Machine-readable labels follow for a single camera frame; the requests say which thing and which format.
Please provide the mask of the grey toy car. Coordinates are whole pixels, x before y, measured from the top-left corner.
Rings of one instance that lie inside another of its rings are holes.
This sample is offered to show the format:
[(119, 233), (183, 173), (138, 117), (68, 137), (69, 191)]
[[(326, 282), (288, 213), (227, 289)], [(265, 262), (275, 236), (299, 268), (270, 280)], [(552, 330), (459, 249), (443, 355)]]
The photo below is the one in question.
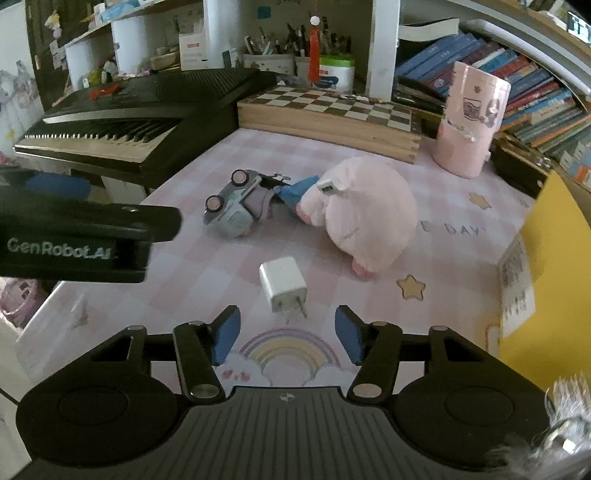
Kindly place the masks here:
[(259, 185), (259, 172), (236, 169), (217, 194), (205, 200), (204, 224), (225, 238), (249, 233), (252, 226), (270, 215), (276, 192)]

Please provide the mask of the white USB wall charger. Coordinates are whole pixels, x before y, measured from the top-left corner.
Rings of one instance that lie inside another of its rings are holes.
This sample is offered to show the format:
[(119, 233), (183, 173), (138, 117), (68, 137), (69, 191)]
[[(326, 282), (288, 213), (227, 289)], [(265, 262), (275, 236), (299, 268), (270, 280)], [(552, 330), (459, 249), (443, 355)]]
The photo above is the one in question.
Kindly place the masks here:
[(308, 317), (308, 285), (293, 256), (267, 261), (259, 266), (259, 280), (273, 313), (297, 310)]

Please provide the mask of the black electric keyboard piano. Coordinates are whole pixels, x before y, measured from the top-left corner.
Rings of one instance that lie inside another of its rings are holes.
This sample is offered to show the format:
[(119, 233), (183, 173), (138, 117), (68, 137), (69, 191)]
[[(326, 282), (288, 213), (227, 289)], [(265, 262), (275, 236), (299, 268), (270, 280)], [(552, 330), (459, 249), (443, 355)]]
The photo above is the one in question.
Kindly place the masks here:
[(238, 128), (238, 102), (276, 85), (256, 69), (170, 71), (78, 90), (30, 127), (17, 156), (157, 188)]

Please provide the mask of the black binder clip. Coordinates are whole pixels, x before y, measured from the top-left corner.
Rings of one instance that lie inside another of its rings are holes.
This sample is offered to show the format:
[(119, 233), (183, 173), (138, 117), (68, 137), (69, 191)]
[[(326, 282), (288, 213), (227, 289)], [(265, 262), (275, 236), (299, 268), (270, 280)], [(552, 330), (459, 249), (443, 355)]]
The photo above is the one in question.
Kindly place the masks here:
[(276, 187), (290, 186), (291, 178), (280, 173), (274, 173), (273, 175), (259, 173), (259, 177), (259, 185), (266, 189), (273, 190)]

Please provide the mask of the pink plush toy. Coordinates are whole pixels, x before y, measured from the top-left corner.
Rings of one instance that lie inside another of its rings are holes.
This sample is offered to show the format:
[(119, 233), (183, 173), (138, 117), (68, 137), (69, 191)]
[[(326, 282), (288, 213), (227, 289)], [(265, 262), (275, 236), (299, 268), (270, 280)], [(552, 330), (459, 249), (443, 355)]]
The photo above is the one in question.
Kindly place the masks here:
[(415, 196), (389, 159), (358, 156), (325, 171), (295, 207), (304, 223), (323, 227), (370, 279), (390, 268), (418, 225)]

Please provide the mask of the yellow cardboard box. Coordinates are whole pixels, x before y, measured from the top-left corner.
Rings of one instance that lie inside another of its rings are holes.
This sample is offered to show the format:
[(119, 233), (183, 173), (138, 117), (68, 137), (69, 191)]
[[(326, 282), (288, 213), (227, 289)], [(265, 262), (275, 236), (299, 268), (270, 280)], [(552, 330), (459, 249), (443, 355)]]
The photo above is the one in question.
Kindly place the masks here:
[(543, 390), (590, 373), (590, 227), (551, 174), (497, 265), (499, 358)]

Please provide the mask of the white pen holder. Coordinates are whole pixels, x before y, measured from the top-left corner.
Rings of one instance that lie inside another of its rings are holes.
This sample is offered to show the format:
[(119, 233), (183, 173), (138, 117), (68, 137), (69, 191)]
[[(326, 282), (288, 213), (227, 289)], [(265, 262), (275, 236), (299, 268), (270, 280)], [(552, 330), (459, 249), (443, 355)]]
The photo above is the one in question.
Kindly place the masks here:
[(270, 71), (277, 74), (294, 76), (293, 54), (250, 55), (243, 54), (242, 62), (245, 68)]

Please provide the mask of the wooden chess board box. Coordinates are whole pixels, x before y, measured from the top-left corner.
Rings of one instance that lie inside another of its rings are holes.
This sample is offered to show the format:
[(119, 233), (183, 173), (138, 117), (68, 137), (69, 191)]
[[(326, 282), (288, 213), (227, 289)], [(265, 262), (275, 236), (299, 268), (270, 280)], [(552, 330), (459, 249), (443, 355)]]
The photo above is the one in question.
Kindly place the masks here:
[(239, 126), (329, 142), (413, 164), (421, 124), (408, 107), (358, 95), (274, 86), (238, 102)]

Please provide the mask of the red tassel ornament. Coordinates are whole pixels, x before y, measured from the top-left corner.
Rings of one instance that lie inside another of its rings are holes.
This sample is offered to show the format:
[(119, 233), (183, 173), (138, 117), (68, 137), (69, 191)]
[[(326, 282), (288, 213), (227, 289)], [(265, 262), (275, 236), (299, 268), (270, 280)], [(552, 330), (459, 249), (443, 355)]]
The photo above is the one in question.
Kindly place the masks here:
[(320, 80), (320, 36), (318, 33), (318, 26), (321, 23), (318, 15), (311, 15), (310, 18), (310, 34), (308, 34), (308, 55), (310, 57), (310, 63), (308, 64), (308, 80), (311, 83), (317, 83)]

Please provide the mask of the white green-lid jar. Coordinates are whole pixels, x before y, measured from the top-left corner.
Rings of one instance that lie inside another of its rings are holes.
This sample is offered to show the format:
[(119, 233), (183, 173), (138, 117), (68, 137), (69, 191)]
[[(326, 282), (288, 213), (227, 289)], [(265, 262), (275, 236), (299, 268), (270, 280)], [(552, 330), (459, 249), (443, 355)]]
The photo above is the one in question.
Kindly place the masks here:
[(339, 93), (353, 93), (356, 63), (351, 56), (321, 56), (318, 88)]

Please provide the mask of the pink cylindrical box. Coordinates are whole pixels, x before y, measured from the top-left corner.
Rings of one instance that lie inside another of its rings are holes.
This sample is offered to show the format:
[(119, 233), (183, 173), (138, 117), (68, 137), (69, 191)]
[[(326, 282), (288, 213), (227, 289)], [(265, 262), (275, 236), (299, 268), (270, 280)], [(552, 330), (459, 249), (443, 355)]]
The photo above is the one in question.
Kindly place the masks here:
[(511, 84), (501, 78), (455, 63), (434, 161), (459, 177), (478, 177), (500, 130), (510, 90)]

